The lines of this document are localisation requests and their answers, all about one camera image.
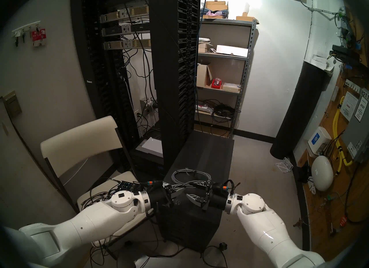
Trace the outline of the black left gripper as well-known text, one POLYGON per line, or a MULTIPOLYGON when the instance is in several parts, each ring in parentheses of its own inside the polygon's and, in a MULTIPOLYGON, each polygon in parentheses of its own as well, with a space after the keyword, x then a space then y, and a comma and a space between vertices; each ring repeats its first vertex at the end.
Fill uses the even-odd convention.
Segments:
POLYGON ((146 192, 149 197, 150 207, 153 212, 159 211, 160 206, 174 206, 173 200, 182 194, 182 190, 186 189, 183 184, 151 184, 147 187, 146 192))

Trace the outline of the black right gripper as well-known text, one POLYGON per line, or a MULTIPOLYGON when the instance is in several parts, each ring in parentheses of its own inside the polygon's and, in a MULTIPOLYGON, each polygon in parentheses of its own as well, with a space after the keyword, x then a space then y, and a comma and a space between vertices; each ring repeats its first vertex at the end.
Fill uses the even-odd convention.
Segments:
POLYGON ((200 197, 195 194, 186 194, 186 197, 196 206, 207 210, 208 207, 214 207, 222 211, 225 210, 227 199, 229 197, 229 190, 231 187, 228 183, 231 181, 225 181, 223 183, 213 181, 190 181, 189 186, 194 188, 204 188, 206 194, 205 197, 200 197))

